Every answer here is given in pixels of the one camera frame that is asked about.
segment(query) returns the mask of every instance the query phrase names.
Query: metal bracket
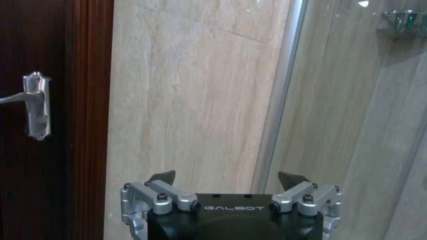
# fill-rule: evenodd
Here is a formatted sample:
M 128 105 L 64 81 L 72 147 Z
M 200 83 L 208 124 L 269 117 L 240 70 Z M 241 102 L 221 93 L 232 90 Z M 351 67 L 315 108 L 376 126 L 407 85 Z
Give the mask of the metal bracket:
M 157 193 L 145 185 L 127 183 L 120 190 L 121 221 L 129 225 L 133 239 L 147 240 L 147 213 L 157 215 L 172 211 L 172 199 L 164 193 Z
M 171 198 L 179 210 L 184 212 L 197 212 L 200 210 L 200 202 L 193 193 L 183 192 L 172 185 L 161 180 L 149 182 L 149 188 L 157 193 L 165 193 Z
M 303 195 L 312 193 L 315 186 L 311 182 L 303 181 L 295 187 L 280 194 L 271 196 L 271 208 L 275 208 L 277 213 L 288 213 L 292 211 L 292 206 Z
M 323 185 L 303 181 L 284 193 L 271 196 L 269 208 L 279 214 L 288 213 L 293 204 L 301 215 L 323 215 L 323 240 L 329 240 L 341 221 L 343 194 L 335 185 Z
M 38 141 L 50 134 L 49 80 L 40 72 L 33 72 L 22 77 L 24 92 L 0 98 L 0 104 L 25 102 L 28 136 Z

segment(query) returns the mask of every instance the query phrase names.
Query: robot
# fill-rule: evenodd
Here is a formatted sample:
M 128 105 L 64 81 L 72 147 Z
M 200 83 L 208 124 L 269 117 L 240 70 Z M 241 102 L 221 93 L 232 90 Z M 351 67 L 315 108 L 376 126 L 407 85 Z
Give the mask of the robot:
M 277 194 L 207 194 L 172 186 L 175 171 L 120 190 L 121 221 L 135 240 L 331 240 L 343 194 L 279 172 Z

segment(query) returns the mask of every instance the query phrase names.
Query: black screw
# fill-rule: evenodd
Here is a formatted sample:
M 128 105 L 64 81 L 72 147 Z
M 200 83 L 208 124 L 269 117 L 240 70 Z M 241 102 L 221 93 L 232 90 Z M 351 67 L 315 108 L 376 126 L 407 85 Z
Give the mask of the black screw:
M 280 212 L 280 206 L 275 202 L 269 203 L 268 208 L 273 213 L 279 213 Z
M 159 201 L 164 201 L 164 200 L 167 200 L 167 199 L 168 199 L 168 195 L 167 195 L 164 192 L 161 192 L 161 193 L 157 194 L 157 200 L 159 200 Z
M 201 209 L 201 204 L 200 204 L 200 202 L 193 202 L 192 204 L 191 204 L 191 207 L 189 207 L 189 211 L 192 212 L 192 213 L 196 213 L 196 212 L 199 212 L 200 211 L 200 209 Z
M 305 194 L 304 196 L 301 196 L 301 201 L 312 203 L 313 202 L 313 195 Z

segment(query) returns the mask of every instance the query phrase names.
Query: door handle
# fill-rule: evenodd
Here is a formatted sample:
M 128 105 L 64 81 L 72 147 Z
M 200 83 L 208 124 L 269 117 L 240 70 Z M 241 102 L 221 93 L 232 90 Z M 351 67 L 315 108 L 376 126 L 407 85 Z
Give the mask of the door handle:
M 24 92 L 0 98 L 0 104 L 25 102 L 28 136 L 38 141 L 50 134 L 49 81 L 34 71 L 22 77 Z

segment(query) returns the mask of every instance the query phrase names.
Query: beige marble tile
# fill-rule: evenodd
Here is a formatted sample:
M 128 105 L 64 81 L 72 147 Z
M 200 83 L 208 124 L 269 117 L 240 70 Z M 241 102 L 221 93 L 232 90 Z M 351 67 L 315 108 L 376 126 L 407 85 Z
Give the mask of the beige marble tile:
M 289 0 L 128 0 L 280 47 Z
M 114 6 L 104 239 L 118 190 L 176 170 L 201 193 L 249 191 L 279 48 L 141 4 Z

